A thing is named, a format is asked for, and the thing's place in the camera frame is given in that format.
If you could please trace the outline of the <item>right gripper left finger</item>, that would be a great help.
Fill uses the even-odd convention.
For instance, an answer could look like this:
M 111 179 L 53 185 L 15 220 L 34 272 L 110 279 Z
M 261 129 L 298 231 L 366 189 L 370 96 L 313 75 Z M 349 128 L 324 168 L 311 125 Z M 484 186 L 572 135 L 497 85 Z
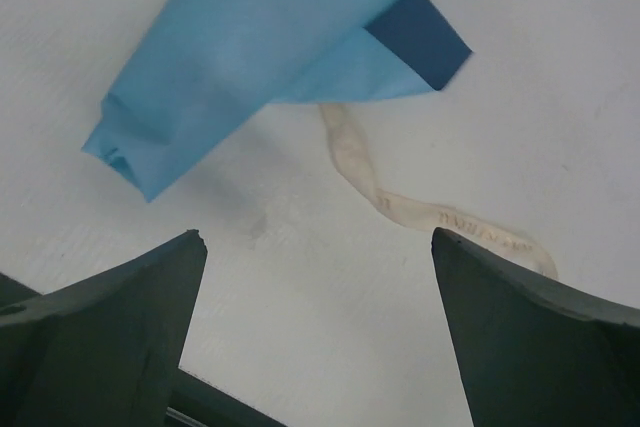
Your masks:
M 1 310 L 4 426 L 161 426 L 207 258 L 188 230 Z

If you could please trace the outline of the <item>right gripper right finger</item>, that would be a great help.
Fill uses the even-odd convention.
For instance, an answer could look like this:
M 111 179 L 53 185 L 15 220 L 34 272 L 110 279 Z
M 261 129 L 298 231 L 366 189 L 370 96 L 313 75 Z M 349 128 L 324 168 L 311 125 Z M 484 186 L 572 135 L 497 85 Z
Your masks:
M 636 426 L 639 312 L 442 228 L 432 257 L 476 426 Z

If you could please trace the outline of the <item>blue wrapping paper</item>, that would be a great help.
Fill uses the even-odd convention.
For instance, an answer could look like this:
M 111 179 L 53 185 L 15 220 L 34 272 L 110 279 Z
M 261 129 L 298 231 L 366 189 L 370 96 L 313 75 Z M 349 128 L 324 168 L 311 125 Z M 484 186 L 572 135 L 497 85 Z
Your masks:
M 439 91 L 470 53 L 430 0 L 168 0 L 83 149 L 152 200 L 266 104 Z

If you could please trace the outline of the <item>cream printed ribbon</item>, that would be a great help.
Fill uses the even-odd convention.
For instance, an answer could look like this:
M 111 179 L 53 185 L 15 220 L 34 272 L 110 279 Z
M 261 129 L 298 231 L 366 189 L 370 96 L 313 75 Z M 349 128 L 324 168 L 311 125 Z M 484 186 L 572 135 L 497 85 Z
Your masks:
M 319 102 L 318 117 L 326 131 L 327 152 L 336 171 L 381 215 L 403 227 L 429 232 L 443 227 L 514 263 L 556 279 L 554 260 L 524 231 L 480 216 L 476 208 L 458 203 L 428 203 L 388 191 L 379 181 L 375 157 L 365 131 L 345 102 Z

